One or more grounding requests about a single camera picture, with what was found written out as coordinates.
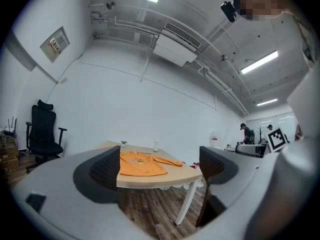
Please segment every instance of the chair armrest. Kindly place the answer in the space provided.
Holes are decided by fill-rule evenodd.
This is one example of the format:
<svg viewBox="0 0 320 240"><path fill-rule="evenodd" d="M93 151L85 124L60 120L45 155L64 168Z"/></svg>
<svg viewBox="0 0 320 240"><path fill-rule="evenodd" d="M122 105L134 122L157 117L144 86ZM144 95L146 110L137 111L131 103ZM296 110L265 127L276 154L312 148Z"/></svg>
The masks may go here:
<svg viewBox="0 0 320 240"><path fill-rule="evenodd" d="M25 140L26 140L26 148L27 149L30 149L29 147L29 130L30 130L30 126L32 126L32 123L30 122L25 122L26 124L26 137L25 137Z"/></svg>
<svg viewBox="0 0 320 240"><path fill-rule="evenodd" d="M67 129L59 127L59 130L60 130L59 146L61 146L62 135L64 131L67 131Z"/></svg>

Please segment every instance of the white bottle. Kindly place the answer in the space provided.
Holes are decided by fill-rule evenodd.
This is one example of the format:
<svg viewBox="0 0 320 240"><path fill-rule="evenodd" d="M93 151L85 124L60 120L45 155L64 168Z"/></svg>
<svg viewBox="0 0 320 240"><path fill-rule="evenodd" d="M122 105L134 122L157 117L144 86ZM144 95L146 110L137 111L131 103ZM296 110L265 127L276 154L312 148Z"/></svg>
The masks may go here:
<svg viewBox="0 0 320 240"><path fill-rule="evenodd" d="M158 150L159 150L159 145L160 145L160 142L159 142L159 140L157 139L157 140L154 142L154 147L153 147L153 151L154 151L154 152L158 152Z"/></svg>

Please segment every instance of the orange shirt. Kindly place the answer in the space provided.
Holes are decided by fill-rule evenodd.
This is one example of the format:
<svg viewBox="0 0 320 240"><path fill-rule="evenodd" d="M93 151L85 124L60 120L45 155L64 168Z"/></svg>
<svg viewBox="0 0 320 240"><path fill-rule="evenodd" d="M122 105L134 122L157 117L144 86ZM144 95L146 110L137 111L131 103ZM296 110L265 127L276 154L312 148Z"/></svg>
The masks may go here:
<svg viewBox="0 0 320 240"><path fill-rule="evenodd" d="M150 154L140 152L120 153L120 174L128 176L156 176L167 174L159 163L182 166L180 161L170 161Z"/></svg>

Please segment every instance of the air conditioner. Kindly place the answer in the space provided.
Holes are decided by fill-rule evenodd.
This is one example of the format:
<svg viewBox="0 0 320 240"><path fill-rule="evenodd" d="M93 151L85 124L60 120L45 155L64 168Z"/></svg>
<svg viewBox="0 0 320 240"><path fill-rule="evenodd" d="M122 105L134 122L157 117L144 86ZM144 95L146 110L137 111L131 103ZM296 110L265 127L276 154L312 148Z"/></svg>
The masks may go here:
<svg viewBox="0 0 320 240"><path fill-rule="evenodd" d="M186 62L191 63L197 58L194 52L200 44L181 28L167 23L156 41L153 53L182 67Z"/></svg>

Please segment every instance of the chair backrest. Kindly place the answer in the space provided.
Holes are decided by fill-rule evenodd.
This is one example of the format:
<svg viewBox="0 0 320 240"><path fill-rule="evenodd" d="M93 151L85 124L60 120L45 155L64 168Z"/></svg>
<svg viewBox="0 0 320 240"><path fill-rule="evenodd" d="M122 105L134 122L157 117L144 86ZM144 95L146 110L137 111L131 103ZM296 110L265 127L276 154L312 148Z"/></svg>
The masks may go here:
<svg viewBox="0 0 320 240"><path fill-rule="evenodd" d="M56 113L37 105L32 106L31 112L32 127L29 139L31 141L42 143L55 142L54 125L56 120Z"/></svg>

